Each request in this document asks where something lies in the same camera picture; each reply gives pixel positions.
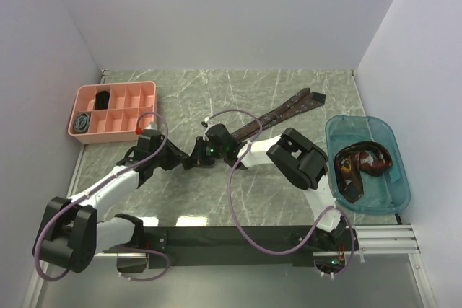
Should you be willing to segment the brown blue floral tie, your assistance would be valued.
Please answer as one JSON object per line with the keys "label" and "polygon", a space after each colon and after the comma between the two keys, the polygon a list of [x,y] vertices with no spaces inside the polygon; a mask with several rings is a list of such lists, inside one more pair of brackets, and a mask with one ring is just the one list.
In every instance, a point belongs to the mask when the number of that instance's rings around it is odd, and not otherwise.
{"label": "brown blue floral tie", "polygon": [[258,133],[259,128],[264,130],[272,128],[300,113],[325,105],[325,101],[326,96],[324,94],[313,92],[309,88],[303,88],[280,106],[230,134],[240,142],[240,149],[242,149],[245,142]]}

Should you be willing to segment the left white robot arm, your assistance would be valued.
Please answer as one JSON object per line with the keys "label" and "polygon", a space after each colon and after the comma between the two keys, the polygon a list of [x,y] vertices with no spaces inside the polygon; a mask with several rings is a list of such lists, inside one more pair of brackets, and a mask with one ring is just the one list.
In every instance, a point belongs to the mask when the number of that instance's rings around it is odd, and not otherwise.
{"label": "left white robot arm", "polygon": [[93,257],[112,247],[147,249],[143,221],[118,214],[103,221],[120,199],[140,188],[154,171],[172,170],[188,155],[156,130],[145,130],[137,143],[103,179],[72,198],[55,197],[45,207],[32,254],[66,272],[82,272]]}

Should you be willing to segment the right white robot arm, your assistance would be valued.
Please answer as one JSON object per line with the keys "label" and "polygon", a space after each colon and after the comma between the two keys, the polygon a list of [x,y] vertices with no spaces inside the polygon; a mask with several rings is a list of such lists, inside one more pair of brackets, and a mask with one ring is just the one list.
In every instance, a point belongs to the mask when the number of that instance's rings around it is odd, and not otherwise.
{"label": "right white robot arm", "polygon": [[183,168],[211,167],[221,159],[230,167],[246,170],[273,164],[305,197],[319,223],[308,241],[316,250],[335,250],[343,240],[346,220],[335,208],[335,198],[328,185],[328,158],[324,150],[293,128],[273,138],[252,142],[237,140],[227,128],[218,124],[196,138],[191,154],[182,162]]}

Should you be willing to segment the pink compartment organizer tray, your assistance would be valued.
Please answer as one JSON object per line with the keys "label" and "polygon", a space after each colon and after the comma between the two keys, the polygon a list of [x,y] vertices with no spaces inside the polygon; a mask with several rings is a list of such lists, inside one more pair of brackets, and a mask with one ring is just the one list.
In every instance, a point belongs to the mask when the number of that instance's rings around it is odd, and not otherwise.
{"label": "pink compartment organizer tray", "polygon": [[[95,95],[110,92],[107,110],[95,110]],[[90,84],[79,88],[68,125],[68,134],[82,144],[135,141],[138,127],[157,123],[157,86],[154,82]],[[75,133],[76,115],[89,113],[90,127],[86,133]]]}

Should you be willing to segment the black rolled tie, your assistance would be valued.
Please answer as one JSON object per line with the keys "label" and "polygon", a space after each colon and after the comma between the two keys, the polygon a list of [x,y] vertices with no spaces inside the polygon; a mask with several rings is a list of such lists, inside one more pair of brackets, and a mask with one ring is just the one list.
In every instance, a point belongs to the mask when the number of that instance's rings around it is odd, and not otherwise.
{"label": "black rolled tie", "polygon": [[107,110],[110,101],[110,92],[107,90],[99,91],[95,95],[95,110]]}

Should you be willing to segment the grey patterned rolled tie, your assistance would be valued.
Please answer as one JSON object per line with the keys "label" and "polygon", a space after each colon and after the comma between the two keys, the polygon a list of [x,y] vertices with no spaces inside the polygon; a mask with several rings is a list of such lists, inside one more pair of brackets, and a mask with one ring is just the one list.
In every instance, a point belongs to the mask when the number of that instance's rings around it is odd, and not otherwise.
{"label": "grey patterned rolled tie", "polygon": [[91,115],[89,113],[80,113],[76,115],[73,121],[75,133],[86,133],[90,127]]}

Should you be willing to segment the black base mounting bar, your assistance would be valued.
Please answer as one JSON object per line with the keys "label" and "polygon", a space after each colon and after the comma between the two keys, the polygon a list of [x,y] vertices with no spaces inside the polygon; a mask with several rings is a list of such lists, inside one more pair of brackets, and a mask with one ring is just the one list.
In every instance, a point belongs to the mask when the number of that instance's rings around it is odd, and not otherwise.
{"label": "black base mounting bar", "polygon": [[315,254],[358,251],[357,234],[344,229],[336,236],[316,229],[291,255],[268,255],[257,250],[235,226],[165,226],[144,229],[147,246],[163,252],[174,266],[279,265],[313,267]]}

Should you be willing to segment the teal transparent plastic bin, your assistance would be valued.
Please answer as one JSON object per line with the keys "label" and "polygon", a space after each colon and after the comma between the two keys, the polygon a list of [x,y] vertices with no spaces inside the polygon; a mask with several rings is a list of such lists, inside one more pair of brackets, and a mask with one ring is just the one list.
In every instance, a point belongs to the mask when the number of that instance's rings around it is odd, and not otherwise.
{"label": "teal transparent plastic bin", "polygon": [[[361,173],[364,195],[355,203],[349,203],[336,184],[334,157],[343,148],[361,141],[382,144],[393,159],[393,166],[379,177]],[[409,204],[411,193],[404,164],[391,127],[379,118],[336,115],[326,124],[329,180],[334,196],[341,205],[351,211],[386,215],[397,214]]]}

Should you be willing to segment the dark red patterned tie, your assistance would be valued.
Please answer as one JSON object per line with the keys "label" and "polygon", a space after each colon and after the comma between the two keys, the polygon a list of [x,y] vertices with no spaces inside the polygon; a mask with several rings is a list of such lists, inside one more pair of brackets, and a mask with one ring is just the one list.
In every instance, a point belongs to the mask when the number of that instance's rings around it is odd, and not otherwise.
{"label": "dark red patterned tie", "polygon": [[347,146],[334,157],[339,192],[349,203],[355,203],[365,192],[361,173],[379,177],[392,166],[389,151],[378,142],[361,141]]}

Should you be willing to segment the aluminium frame rail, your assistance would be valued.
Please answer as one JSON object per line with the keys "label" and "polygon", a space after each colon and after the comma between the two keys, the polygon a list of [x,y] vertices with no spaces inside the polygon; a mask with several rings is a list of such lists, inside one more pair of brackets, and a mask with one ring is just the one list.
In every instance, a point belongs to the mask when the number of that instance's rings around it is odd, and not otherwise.
{"label": "aluminium frame rail", "polygon": [[419,254],[411,225],[356,226],[359,251],[367,255]]}

